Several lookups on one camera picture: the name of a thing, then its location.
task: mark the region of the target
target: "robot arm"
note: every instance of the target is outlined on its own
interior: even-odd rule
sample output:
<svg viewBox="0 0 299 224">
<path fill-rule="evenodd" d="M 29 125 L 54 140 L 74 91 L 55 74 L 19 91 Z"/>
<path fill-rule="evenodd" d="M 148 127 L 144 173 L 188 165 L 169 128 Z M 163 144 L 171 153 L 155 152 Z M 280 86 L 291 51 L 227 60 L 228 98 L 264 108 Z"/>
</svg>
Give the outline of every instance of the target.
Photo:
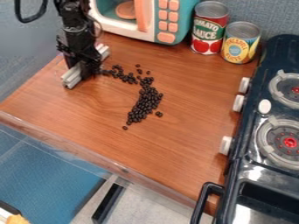
<svg viewBox="0 0 299 224">
<path fill-rule="evenodd" d="M 21 16 L 21 0 L 15 0 L 15 13 L 21 23 L 30 23 L 41 18 L 45 12 L 48 0 L 43 0 L 36 15 L 23 18 Z M 89 12 L 89 0 L 53 0 L 54 5 L 62 18 L 63 26 L 57 35 L 57 48 L 63 52 L 69 69 L 78 68 L 79 74 L 76 81 L 85 80 L 93 74 L 99 74 L 101 62 L 104 60 L 94 44 L 94 21 L 87 14 Z"/>
</svg>

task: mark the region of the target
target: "red can label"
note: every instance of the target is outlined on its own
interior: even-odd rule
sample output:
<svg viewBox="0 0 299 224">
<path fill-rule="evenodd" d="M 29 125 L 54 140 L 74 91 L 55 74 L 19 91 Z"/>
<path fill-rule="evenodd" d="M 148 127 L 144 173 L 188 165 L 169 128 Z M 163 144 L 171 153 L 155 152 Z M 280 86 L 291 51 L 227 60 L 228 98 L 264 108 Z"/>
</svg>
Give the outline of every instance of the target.
<svg viewBox="0 0 299 224">
<path fill-rule="evenodd" d="M 196 53 L 214 54 L 221 49 L 227 16 L 222 18 L 195 17 L 191 49 Z"/>
</svg>

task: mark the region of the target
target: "pink microwave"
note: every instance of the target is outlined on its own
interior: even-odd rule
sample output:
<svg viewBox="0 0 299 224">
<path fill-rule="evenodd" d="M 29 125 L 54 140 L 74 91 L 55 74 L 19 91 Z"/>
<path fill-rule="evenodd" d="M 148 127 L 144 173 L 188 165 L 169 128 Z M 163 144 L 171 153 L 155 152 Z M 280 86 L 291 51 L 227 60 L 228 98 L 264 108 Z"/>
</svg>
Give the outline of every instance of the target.
<svg viewBox="0 0 299 224">
<path fill-rule="evenodd" d="M 104 31 L 175 45 L 191 28 L 199 0 L 90 0 L 89 15 Z"/>
</svg>

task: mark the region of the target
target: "stove knob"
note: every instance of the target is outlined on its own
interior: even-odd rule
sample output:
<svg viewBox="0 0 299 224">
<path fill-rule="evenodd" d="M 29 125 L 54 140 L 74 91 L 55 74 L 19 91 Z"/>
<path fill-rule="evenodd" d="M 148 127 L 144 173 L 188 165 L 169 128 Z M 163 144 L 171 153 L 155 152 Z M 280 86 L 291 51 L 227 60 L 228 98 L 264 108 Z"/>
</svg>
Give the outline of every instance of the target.
<svg viewBox="0 0 299 224">
<path fill-rule="evenodd" d="M 243 77 L 240 86 L 239 86 L 239 92 L 242 94 L 245 94 L 249 88 L 250 78 Z"/>
<path fill-rule="evenodd" d="M 233 103 L 233 111 L 240 112 L 243 108 L 243 103 L 245 100 L 245 96 L 241 94 L 237 94 Z"/>
<path fill-rule="evenodd" d="M 263 99 L 262 101 L 260 101 L 259 111 L 261 114 L 266 115 L 270 112 L 271 108 L 272 104 L 269 100 Z"/>
<path fill-rule="evenodd" d="M 231 147 L 233 138 L 230 136 L 223 136 L 220 144 L 219 152 L 223 155 L 228 155 L 229 148 Z"/>
</svg>

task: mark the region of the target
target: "wooden countertop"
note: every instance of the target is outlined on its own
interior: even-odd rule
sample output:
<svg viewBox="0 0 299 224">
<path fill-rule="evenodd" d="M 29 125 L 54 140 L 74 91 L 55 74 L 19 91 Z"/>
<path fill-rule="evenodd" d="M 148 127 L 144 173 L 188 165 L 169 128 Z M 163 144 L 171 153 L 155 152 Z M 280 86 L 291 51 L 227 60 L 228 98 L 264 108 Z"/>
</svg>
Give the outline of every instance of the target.
<svg viewBox="0 0 299 224">
<path fill-rule="evenodd" d="M 119 64 L 125 72 L 135 72 L 138 63 L 151 71 L 153 86 L 164 93 L 158 108 L 163 118 L 150 115 L 123 130 L 140 86 L 97 76 L 67 90 L 59 78 L 66 71 L 61 56 L 11 95 L 1 110 L 193 200 L 206 181 L 222 184 L 226 157 L 218 154 L 219 143 L 233 134 L 239 118 L 231 110 L 233 100 L 241 78 L 253 75 L 256 61 L 234 65 L 219 55 L 194 54 L 188 43 L 166 46 L 108 33 L 103 42 L 111 48 L 105 68 Z"/>
</svg>

